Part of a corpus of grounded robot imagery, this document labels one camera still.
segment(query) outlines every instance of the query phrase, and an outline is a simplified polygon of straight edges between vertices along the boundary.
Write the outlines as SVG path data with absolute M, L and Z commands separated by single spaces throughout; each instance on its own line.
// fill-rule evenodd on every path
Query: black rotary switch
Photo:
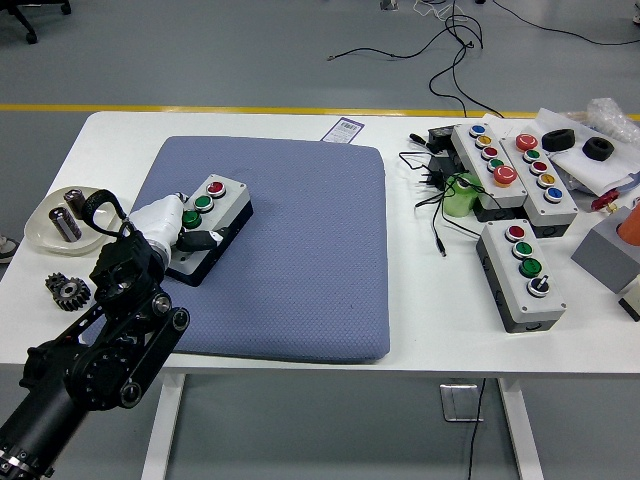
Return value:
M 536 277 L 529 280 L 527 291 L 536 298 L 543 298 L 549 293 L 549 276 Z

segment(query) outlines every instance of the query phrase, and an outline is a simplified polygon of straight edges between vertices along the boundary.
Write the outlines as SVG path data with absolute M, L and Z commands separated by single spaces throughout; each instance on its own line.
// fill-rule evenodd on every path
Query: yellow floor line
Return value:
M 462 117 L 462 110 L 389 110 L 376 108 L 291 108 L 291 107 L 216 107 L 197 105 L 91 105 L 91 104 L 0 104 L 1 112 L 180 112 L 180 113 L 252 113 L 289 115 L 373 115 L 387 117 Z M 468 110 L 469 117 L 482 117 L 484 110 Z M 501 112 L 506 118 L 534 118 L 537 112 Z M 640 121 L 640 114 L 627 115 Z

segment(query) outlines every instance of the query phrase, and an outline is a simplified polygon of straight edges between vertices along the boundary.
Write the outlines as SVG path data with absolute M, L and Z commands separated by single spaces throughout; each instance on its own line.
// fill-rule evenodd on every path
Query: white plate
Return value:
M 84 255 L 104 243 L 106 235 L 96 232 L 82 220 L 75 218 L 82 236 L 75 242 L 67 242 L 49 219 L 49 212 L 54 208 L 65 207 L 69 210 L 64 194 L 72 189 L 81 190 L 85 198 L 99 190 L 94 187 L 69 186 L 48 195 L 40 202 L 24 227 L 24 236 L 31 244 L 63 255 Z M 116 212 L 110 203 L 100 206 L 93 216 L 96 225 L 107 230 L 111 228 L 115 218 Z

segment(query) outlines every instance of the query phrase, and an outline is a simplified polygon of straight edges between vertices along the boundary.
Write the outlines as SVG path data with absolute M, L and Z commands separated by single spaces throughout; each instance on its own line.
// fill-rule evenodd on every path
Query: control box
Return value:
M 496 212 L 480 215 L 476 211 L 480 221 L 509 218 L 507 209 L 524 205 L 527 191 L 489 125 L 456 125 L 451 141 L 462 165 L 478 177 L 486 192 L 478 195 L 481 208 Z
M 476 251 L 509 333 L 549 330 L 567 305 L 527 220 L 488 222 Z
M 197 287 L 247 223 L 253 207 L 244 183 L 210 175 L 185 202 L 184 209 L 182 226 L 185 235 L 213 232 L 212 238 L 220 240 L 213 242 L 213 248 L 201 251 L 181 251 L 178 248 L 180 243 L 171 247 L 167 275 Z
M 529 134 L 500 140 L 527 190 L 524 210 L 537 237 L 559 237 L 578 214 L 578 207 L 553 164 Z

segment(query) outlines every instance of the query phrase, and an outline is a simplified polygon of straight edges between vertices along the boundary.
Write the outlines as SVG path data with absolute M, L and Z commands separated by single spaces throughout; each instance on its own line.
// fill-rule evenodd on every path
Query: cable connector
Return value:
M 444 248 L 444 243 L 442 243 L 442 240 L 440 240 L 440 237 L 436 237 L 436 246 L 438 247 L 438 251 L 440 252 L 440 255 L 442 255 L 443 257 L 446 257 L 447 250 Z

